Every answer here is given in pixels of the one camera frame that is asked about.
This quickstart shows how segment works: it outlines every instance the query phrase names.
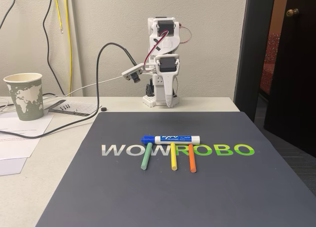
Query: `white paper sheet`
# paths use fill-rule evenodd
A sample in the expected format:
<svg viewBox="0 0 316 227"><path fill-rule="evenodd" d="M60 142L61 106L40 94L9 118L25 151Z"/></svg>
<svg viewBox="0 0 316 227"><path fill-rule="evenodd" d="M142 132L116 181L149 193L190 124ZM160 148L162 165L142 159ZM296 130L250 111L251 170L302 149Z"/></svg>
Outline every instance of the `white paper sheet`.
<svg viewBox="0 0 316 227"><path fill-rule="evenodd" d="M20 133L26 136L43 134L53 115L33 121L21 121L17 117L0 118L0 130ZM24 139L0 133L0 160L30 157L38 144L38 139Z"/></svg>
<svg viewBox="0 0 316 227"><path fill-rule="evenodd" d="M21 173L25 161L26 158L0 160L0 176Z"/></svg>

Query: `orange chalk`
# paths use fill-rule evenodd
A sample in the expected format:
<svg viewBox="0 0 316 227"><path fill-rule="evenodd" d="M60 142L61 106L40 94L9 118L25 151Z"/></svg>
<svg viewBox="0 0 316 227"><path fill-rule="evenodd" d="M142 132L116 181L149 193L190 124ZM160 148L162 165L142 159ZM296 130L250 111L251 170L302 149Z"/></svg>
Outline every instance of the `orange chalk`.
<svg viewBox="0 0 316 227"><path fill-rule="evenodd" d="M194 158L194 151L193 151L193 145L192 144L189 144L188 145L188 148L189 148L189 162L190 162L190 171L192 173L195 173L197 171L197 168L196 168L196 160Z"/></svg>

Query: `door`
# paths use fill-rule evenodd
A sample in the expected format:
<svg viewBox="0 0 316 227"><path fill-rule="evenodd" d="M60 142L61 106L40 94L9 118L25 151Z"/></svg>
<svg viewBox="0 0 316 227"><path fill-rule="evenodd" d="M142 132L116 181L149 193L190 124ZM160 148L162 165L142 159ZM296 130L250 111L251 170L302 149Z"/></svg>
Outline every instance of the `door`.
<svg viewBox="0 0 316 227"><path fill-rule="evenodd" d="M287 0L264 128L314 156L315 58L316 0Z"/></svg>

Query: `green chalk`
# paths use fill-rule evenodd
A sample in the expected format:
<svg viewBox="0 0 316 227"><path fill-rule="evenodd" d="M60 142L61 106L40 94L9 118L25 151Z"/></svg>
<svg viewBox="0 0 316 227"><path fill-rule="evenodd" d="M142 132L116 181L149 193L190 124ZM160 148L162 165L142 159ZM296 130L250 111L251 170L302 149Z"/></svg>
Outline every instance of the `green chalk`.
<svg viewBox="0 0 316 227"><path fill-rule="evenodd" d="M140 166L141 169L143 169L143 170L147 169L147 164L148 164L150 153L152 152L152 147L153 147L153 143L149 142L147 144L147 147L146 147L146 150L145 150L145 153L144 153L144 158L143 158L143 161L142 161L142 165Z"/></svg>

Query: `green letter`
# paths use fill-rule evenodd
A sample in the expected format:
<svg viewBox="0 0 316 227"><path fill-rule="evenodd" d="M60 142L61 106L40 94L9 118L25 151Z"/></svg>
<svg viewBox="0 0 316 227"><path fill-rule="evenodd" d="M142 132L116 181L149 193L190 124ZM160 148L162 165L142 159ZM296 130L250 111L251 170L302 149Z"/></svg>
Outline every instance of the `green letter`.
<svg viewBox="0 0 316 227"><path fill-rule="evenodd" d="M189 155L188 150L189 148L187 145L176 145L176 155L179 155L179 151L183 152L186 155Z"/></svg>
<svg viewBox="0 0 316 227"><path fill-rule="evenodd" d="M214 144L215 151L217 155L231 155L233 152L230 150L230 147L224 144Z"/></svg>
<svg viewBox="0 0 316 227"><path fill-rule="evenodd" d="M205 147L207 149L206 153L198 152L198 147ZM211 147L209 147L207 145L196 145L196 146L193 147L193 151L194 151L195 154L198 154L198 155L209 155L209 154L212 154Z"/></svg>
<svg viewBox="0 0 316 227"><path fill-rule="evenodd" d="M246 147L248 148L249 152L248 153L243 153L239 150L239 147ZM238 153L238 154L242 154L242 155L252 155L255 153L254 149L251 146L245 145L245 144L236 144L234 146L234 150Z"/></svg>

